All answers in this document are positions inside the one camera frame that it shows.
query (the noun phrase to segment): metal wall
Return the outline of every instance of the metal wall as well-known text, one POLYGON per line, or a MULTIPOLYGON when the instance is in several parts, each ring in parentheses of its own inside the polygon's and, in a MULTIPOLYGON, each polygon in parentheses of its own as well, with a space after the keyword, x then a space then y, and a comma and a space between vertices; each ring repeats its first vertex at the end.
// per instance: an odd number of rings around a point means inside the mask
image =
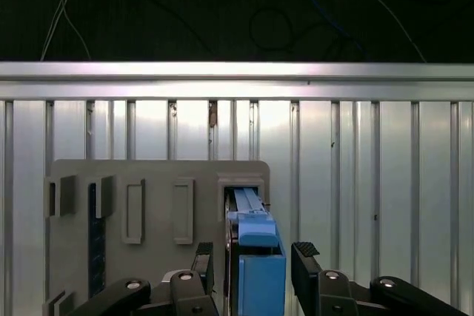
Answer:
POLYGON ((74 85, 0 84, 4 316, 41 314, 43 177, 60 158, 265 161, 287 251, 312 241, 323 267, 363 285, 394 275, 473 315, 471 83, 74 85), (243 99, 252 88, 272 98, 243 99))

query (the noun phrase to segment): blue plastic part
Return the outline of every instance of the blue plastic part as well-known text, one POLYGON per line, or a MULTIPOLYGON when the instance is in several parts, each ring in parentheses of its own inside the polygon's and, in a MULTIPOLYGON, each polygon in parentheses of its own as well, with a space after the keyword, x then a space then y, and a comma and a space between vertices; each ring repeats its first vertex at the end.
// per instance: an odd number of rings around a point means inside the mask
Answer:
POLYGON ((287 259, 283 249, 281 252, 239 257, 239 316, 283 316, 287 259))
POLYGON ((251 188, 234 189, 237 211, 227 219, 238 224, 239 246, 278 248, 268 255, 239 255, 238 315, 283 316, 287 259, 272 215, 251 188))
POLYGON ((238 223, 240 246, 277 247, 276 222, 251 188, 234 189, 237 212, 227 218, 238 223))

